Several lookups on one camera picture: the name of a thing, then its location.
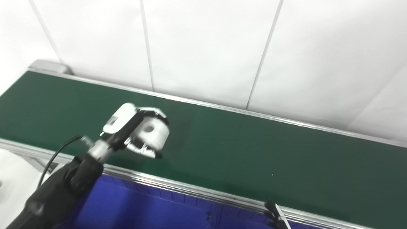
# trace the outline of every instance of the aluminum frame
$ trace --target aluminum frame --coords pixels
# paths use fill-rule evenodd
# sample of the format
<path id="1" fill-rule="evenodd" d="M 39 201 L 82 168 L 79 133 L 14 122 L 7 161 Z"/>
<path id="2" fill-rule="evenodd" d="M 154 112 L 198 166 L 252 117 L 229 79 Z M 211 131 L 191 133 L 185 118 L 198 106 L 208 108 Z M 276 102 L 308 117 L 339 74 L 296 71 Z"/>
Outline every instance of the aluminum frame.
<path id="1" fill-rule="evenodd" d="M 306 127 L 306 128 L 331 132 L 331 133 L 335 133 L 335 134 L 346 135 L 346 136 L 350 136 L 350 137 L 356 137 L 356 138 L 365 139 L 365 140 L 369 140 L 369 141 L 376 141 L 376 142 L 385 143 L 385 144 L 389 144 L 389 145 L 406 147 L 404 144 L 401 144 L 397 141 L 388 140 L 388 139 L 372 137 L 372 136 L 368 136 L 368 135 L 364 135 L 364 134 L 357 134 L 357 133 L 344 131 L 344 130 L 337 130 L 334 128 L 328 128 L 328 127 L 313 125 L 313 124 L 309 124 L 309 123 L 305 123 L 305 122 L 284 119 L 284 118 L 280 118 L 280 117 L 276 117 L 276 116 L 261 114 L 261 113 L 252 112 L 252 111 L 248 111 L 248 110 L 242 110 L 242 109 L 238 109 L 238 108 L 231 108 L 231 107 L 227 107 L 227 106 L 206 103 L 206 102 L 197 101 L 197 100 L 193 100 L 193 99 L 186 99 L 183 97 L 162 94 L 159 92 L 152 92 L 152 91 L 132 88 L 132 87 L 128 87 L 128 86 L 122 86 L 122 85 L 112 84 L 112 83 L 108 83 L 108 82 L 87 79 L 87 78 L 78 77 L 78 76 L 57 73 L 52 70 L 46 70 L 44 68 L 36 68 L 35 64 L 31 65 L 28 68 L 28 71 L 42 73 L 42 74 L 46 74 L 46 75 L 52 75 L 52 76 L 76 80 L 76 81 L 81 81 L 81 82 L 90 83 L 90 84 L 97 84 L 97 85 L 101 85 L 101 86 L 117 88 L 117 89 L 121 89 L 121 90 L 127 90 L 127 91 L 131 91 L 131 92 L 161 97 L 164 99 L 170 99 L 170 100 L 184 102 L 184 103 L 196 104 L 199 106 L 205 106 L 205 107 L 210 107 L 210 108 L 215 108 L 215 109 L 220 109 L 220 110 L 226 110 L 226 111 L 230 111 L 230 112 L 236 112 L 236 113 L 250 115 L 250 116 L 254 116 L 254 117 L 258 117 L 258 118 L 279 121 L 279 122 L 283 122 L 283 123 L 287 123 L 287 124 L 291 124 L 291 125 L 302 126 L 302 127 Z M 14 141 L 2 139 L 2 138 L 0 138 L 0 148 L 6 149 L 12 153 L 26 155 L 26 156 L 34 157 L 34 158 L 41 158 L 41 159 L 50 159 L 51 156 L 54 154 L 53 151 L 48 150 L 48 149 L 38 148 L 35 146 L 26 145 L 26 144 L 14 142 Z M 60 153 L 55 158 L 55 162 L 56 163 L 68 163 L 72 159 L 73 159 L 73 156 L 64 154 L 64 153 Z M 224 192 L 215 191 L 212 189 L 207 189 L 207 188 L 198 187 L 195 185 L 190 185 L 190 184 L 186 184 L 186 183 L 182 183 L 182 182 L 178 182 L 178 181 L 165 179 L 165 178 L 160 178 L 157 176 L 124 169 L 124 168 L 120 168 L 120 167 L 113 166 L 113 165 L 106 164 L 104 173 L 107 175 L 115 176 L 115 177 L 122 178 L 125 180 L 133 181 L 133 182 L 137 182 L 140 184 L 157 187 L 157 188 L 169 190 L 172 192 L 187 194 L 190 196 L 203 198 L 206 200 L 211 200 L 211 201 L 215 201 L 218 203 L 223 203 L 223 204 L 227 204 L 227 205 L 231 205 L 231 206 L 235 206 L 235 207 L 239 207 L 242 209 L 247 209 L 247 210 L 251 210 L 251 211 L 255 211 L 255 212 L 263 212 L 265 210 L 265 208 L 263 206 L 264 203 L 257 201 L 257 200 L 244 198 L 244 197 L 240 197 L 240 196 L 236 196 L 236 195 L 232 195 L 232 194 L 228 194 L 228 193 L 224 193 Z M 357 225 L 357 224 L 353 224 L 350 222 L 337 220 L 337 219 L 333 219 L 333 218 L 329 218 L 329 217 L 325 217 L 325 216 L 321 216 L 321 215 L 317 215 L 317 214 L 312 214 L 309 212 L 300 211 L 300 210 L 292 209 L 292 208 L 288 208 L 288 207 L 281 206 L 281 210 L 284 212 L 287 219 L 290 221 L 303 223 L 303 224 L 307 224 L 310 226 L 319 227 L 322 229 L 372 229 L 370 227 L 365 227 L 362 225 Z"/>

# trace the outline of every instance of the black cable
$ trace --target black cable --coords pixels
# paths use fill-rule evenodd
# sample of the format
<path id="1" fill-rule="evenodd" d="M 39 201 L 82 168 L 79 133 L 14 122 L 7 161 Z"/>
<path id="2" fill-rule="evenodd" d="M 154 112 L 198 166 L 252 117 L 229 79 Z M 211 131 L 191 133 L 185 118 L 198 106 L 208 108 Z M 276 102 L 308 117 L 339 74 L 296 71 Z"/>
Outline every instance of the black cable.
<path id="1" fill-rule="evenodd" d="M 77 141 L 77 140 L 81 139 L 82 137 L 83 137 L 83 136 L 76 136 L 76 137 L 71 138 L 70 140 L 68 140 L 67 142 L 65 142 L 65 144 L 63 144 L 63 145 L 61 146 L 61 148 L 59 148 L 59 149 L 54 153 L 54 155 L 52 155 L 51 159 L 48 161 L 47 165 L 46 165 L 45 168 L 44 168 L 44 171 L 43 171 L 42 174 L 41 174 L 41 178 L 39 179 L 37 189 L 41 186 L 42 180 L 44 179 L 45 174 L 46 174 L 47 171 L 48 171 L 48 168 L 51 166 L 52 161 L 57 157 L 58 153 L 59 153 L 61 150 L 63 150 L 67 145 L 71 144 L 71 143 L 74 142 L 74 141 Z"/>

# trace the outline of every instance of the blue panel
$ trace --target blue panel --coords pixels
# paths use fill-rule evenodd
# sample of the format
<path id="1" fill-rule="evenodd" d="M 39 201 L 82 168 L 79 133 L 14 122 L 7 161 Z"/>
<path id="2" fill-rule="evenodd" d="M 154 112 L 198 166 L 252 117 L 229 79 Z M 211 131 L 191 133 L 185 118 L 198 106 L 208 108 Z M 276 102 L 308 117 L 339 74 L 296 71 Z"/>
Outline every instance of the blue panel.
<path id="1" fill-rule="evenodd" d="M 266 221 L 259 213 L 103 175 L 59 229 L 271 229 Z"/>

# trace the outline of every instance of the green conveyor belt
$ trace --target green conveyor belt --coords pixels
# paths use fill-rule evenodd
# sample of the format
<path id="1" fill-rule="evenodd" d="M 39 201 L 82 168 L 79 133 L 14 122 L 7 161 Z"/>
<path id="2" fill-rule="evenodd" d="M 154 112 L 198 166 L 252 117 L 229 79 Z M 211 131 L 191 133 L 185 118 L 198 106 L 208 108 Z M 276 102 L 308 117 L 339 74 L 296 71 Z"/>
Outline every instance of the green conveyor belt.
<path id="1" fill-rule="evenodd" d="M 111 165 L 373 228 L 407 225 L 407 149 L 394 145 L 35 72 L 0 97 L 0 138 L 50 150 L 97 139 L 126 102 L 160 108 L 171 132 L 161 160 L 122 151 Z"/>

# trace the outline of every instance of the panel seam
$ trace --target panel seam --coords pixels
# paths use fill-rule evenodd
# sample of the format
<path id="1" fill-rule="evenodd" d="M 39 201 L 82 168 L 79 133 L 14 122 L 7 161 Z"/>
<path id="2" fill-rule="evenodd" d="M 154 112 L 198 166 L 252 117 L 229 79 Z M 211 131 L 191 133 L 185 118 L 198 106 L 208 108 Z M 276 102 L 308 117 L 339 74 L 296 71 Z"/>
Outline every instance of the panel seam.
<path id="1" fill-rule="evenodd" d="M 30 6 L 31 6 L 31 9 L 33 10 L 33 12 L 35 14 L 35 17 L 37 18 L 39 24 L 42 27 L 42 30 L 44 31 L 45 36 L 48 38 L 48 41 L 50 42 L 55 54 L 57 55 L 59 62 L 61 64 L 63 64 L 63 65 L 66 65 L 65 62 L 63 61 L 62 56 L 58 51 L 57 45 L 55 44 L 54 40 L 52 39 L 51 34 L 50 34 L 49 30 L 47 29 L 47 27 L 45 25 L 45 22 L 42 19 L 41 14 L 39 13 L 38 8 L 35 5 L 34 1 L 33 0 L 28 0 L 28 2 L 30 4 Z"/>
<path id="2" fill-rule="evenodd" d="M 362 115 L 363 111 L 365 111 L 365 110 L 370 106 L 370 104 L 372 104 L 373 101 L 390 85 L 390 83 L 398 76 L 398 74 L 400 73 L 400 71 L 403 70 L 404 66 L 401 67 L 401 68 L 396 72 L 396 74 L 394 74 L 394 76 L 392 76 L 392 77 L 383 85 L 383 87 L 381 87 L 381 88 L 378 90 L 378 92 L 377 92 L 375 95 L 372 96 L 372 98 L 367 102 L 367 104 L 359 111 L 359 113 L 357 113 L 357 114 L 353 117 L 353 119 L 352 119 L 352 120 L 349 122 L 349 124 L 345 127 L 345 130 L 349 129 L 349 127 L 353 124 L 353 122 L 354 122 L 355 120 L 357 120 L 357 119 Z"/>
<path id="3" fill-rule="evenodd" d="M 266 46 L 264 47 L 264 51 L 263 51 L 263 54 L 262 54 L 261 59 L 260 59 L 260 64 L 258 65 L 258 68 L 257 68 L 256 76 L 255 76 L 255 78 L 254 78 L 253 86 L 252 86 L 252 89 L 251 89 L 251 91 L 250 91 L 249 99 L 247 100 L 247 104 L 246 104 L 245 110 L 249 109 L 249 105 L 250 105 L 250 101 L 251 101 L 252 96 L 253 96 L 254 88 L 256 87 L 257 79 L 258 79 L 258 76 L 260 75 L 260 71 L 261 71 L 261 68 L 262 68 L 262 66 L 263 66 L 263 62 L 264 62 L 264 59 L 265 59 L 265 57 L 266 57 L 267 50 L 268 50 L 268 48 L 269 48 L 269 44 L 270 44 L 270 41 L 271 41 L 271 36 L 273 35 L 274 28 L 276 27 L 278 15 L 280 14 L 280 10 L 281 10 L 283 1 L 284 1 L 284 0 L 280 0 L 280 2 L 278 3 L 278 7 L 277 7 L 277 10 L 276 10 L 276 14 L 274 15 L 274 19 L 273 19 L 273 24 L 271 24 L 270 33 L 269 33 L 269 36 L 268 36 L 268 38 L 267 38 Z"/>
<path id="4" fill-rule="evenodd" d="M 154 76 L 153 76 L 153 66 L 151 64 L 150 43 L 149 43 L 149 36 L 148 36 L 148 33 L 147 33 L 147 21 L 146 21 L 146 13 L 144 11 L 144 2 L 143 2 L 143 0 L 140 0 L 140 10 L 141 10 L 141 18 L 143 20 L 144 40 L 146 42 L 147 59 L 148 59 L 148 63 L 149 63 L 150 79 L 151 79 L 151 88 L 153 89 L 153 91 L 155 91 Z"/>

